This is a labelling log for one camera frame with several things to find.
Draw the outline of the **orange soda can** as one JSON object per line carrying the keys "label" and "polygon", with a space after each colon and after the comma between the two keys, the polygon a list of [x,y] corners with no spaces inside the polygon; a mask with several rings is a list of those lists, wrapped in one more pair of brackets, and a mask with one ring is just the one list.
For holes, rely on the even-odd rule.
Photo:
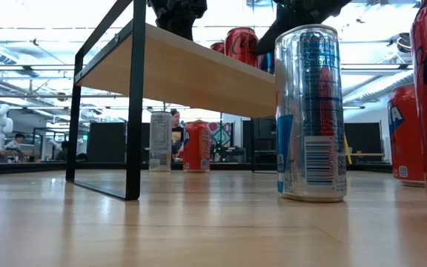
{"label": "orange soda can", "polygon": [[202,120],[188,122],[185,126],[183,170],[207,172],[210,170],[211,132]]}

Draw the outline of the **black partition panel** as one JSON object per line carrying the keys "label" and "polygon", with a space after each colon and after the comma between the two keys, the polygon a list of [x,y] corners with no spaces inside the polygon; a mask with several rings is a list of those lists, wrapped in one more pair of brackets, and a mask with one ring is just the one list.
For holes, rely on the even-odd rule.
{"label": "black partition panel", "polygon": [[345,136],[353,154],[380,154],[382,152],[378,122],[345,123]]}
{"label": "black partition panel", "polygon": [[124,122],[91,123],[87,141],[89,162],[125,162],[127,154]]}

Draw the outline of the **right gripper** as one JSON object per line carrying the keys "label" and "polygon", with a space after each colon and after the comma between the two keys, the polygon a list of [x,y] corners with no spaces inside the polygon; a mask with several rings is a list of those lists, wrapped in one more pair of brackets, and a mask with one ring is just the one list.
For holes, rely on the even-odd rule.
{"label": "right gripper", "polygon": [[320,24],[329,16],[338,16],[351,0],[274,0],[277,15],[274,23],[257,42],[256,54],[274,50],[276,38],[284,32],[284,25]]}

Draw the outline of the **wooden shelf black metal frame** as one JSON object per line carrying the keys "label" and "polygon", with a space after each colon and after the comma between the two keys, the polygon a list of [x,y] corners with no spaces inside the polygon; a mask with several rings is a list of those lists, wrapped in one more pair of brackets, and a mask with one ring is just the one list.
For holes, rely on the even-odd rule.
{"label": "wooden shelf black metal frame", "polygon": [[116,0],[75,55],[66,181],[76,183],[76,138],[82,88],[129,98],[126,184],[122,200],[137,200],[142,171],[144,98],[251,119],[276,112],[274,76],[146,23],[146,0]]}

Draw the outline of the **person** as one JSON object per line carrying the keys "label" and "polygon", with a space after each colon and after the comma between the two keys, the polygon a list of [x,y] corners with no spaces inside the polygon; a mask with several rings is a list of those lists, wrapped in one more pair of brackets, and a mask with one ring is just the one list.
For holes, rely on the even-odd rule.
{"label": "person", "polygon": [[177,109],[171,110],[172,116],[172,160],[178,157],[179,153],[183,151],[184,142],[184,128],[180,124],[180,113]]}
{"label": "person", "polygon": [[8,156],[7,160],[8,162],[14,163],[14,162],[20,162],[22,159],[26,157],[24,152],[21,150],[21,144],[25,140],[25,135],[22,133],[17,133],[13,140],[9,141],[5,146],[4,149],[6,151],[12,151],[13,155]]}
{"label": "person", "polygon": [[61,143],[61,150],[56,155],[56,161],[66,161],[67,160],[67,154],[68,154],[68,141],[63,141]]}

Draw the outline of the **white slim beverage can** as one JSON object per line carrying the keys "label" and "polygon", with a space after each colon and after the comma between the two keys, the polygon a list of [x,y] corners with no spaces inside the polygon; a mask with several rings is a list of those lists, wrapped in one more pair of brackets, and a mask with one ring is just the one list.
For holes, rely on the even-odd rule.
{"label": "white slim beverage can", "polygon": [[149,171],[170,171],[172,157],[172,116],[155,111],[150,117]]}

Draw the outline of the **colourful wall poster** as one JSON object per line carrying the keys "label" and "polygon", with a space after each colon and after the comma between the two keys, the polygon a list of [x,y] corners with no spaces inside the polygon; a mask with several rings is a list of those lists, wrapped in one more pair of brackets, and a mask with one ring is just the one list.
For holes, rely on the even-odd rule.
{"label": "colourful wall poster", "polygon": [[234,123],[232,122],[209,122],[211,132],[211,144],[223,147],[234,145]]}

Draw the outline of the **black cabinet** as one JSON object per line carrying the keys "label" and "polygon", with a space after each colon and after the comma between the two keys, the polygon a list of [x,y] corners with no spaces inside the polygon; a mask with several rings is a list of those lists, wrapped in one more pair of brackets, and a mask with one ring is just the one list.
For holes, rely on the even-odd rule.
{"label": "black cabinet", "polygon": [[242,147],[245,161],[251,163],[252,144],[256,164],[277,162],[276,120],[273,117],[242,121]]}

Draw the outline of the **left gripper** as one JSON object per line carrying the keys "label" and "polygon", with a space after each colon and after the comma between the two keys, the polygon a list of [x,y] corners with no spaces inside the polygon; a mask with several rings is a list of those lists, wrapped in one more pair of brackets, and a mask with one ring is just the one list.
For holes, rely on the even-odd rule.
{"label": "left gripper", "polygon": [[[201,18],[207,10],[207,0],[147,0],[147,5],[152,7],[158,18],[173,16],[174,14],[193,14],[195,18]],[[193,39],[193,18],[171,18],[162,26],[177,36],[187,40]]]}

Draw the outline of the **red can behind tray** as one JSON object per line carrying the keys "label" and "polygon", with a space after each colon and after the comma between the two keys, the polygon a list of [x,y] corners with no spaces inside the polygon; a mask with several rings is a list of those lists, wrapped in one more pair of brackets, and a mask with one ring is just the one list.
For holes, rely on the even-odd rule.
{"label": "red can behind tray", "polygon": [[407,186],[424,187],[423,152],[413,84],[393,89],[388,101],[392,171]]}

